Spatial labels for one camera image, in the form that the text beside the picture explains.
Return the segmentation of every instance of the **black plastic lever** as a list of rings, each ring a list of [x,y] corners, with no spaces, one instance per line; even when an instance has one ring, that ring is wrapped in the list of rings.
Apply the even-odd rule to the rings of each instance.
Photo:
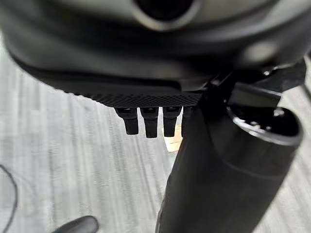
[[[140,113],[145,121],[146,137],[157,137],[157,117],[159,108],[141,108]]]
[[[163,124],[165,137],[174,137],[175,125],[180,112],[181,107],[163,107]]]
[[[119,117],[124,120],[128,135],[138,134],[137,108],[115,108]]]

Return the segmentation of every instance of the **gray carpet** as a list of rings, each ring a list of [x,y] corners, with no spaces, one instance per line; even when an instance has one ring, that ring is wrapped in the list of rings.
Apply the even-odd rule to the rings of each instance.
[[[282,105],[298,114],[305,139],[255,232],[308,233],[311,105],[300,87]],[[140,135],[128,136],[113,109],[35,81],[1,44],[0,163],[17,180],[20,198],[9,232],[51,232],[83,215],[95,215],[101,233],[154,232],[175,153],[166,151],[160,127],[157,139],[145,138],[141,117],[139,127]],[[14,197],[3,173],[0,190],[1,232]]]

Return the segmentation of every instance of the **black plastic tab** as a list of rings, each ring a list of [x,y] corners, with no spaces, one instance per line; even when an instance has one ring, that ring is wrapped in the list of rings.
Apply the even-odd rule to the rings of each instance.
[[[137,108],[115,108],[119,117],[124,120],[128,135],[138,134]]]
[[[145,121],[146,137],[157,137],[157,117],[159,108],[141,108],[140,112]]]
[[[187,123],[188,123],[188,120],[191,116],[191,112],[193,110],[193,107],[192,106],[184,106],[184,111],[183,111],[183,119],[181,121],[181,136],[184,137],[185,136],[185,130],[187,128]]]
[[[181,112],[181,107],[164,107],[163,108],[163,124],[164,124],[164,136],[165,137],[174,137],[176,120],[180,112]]]

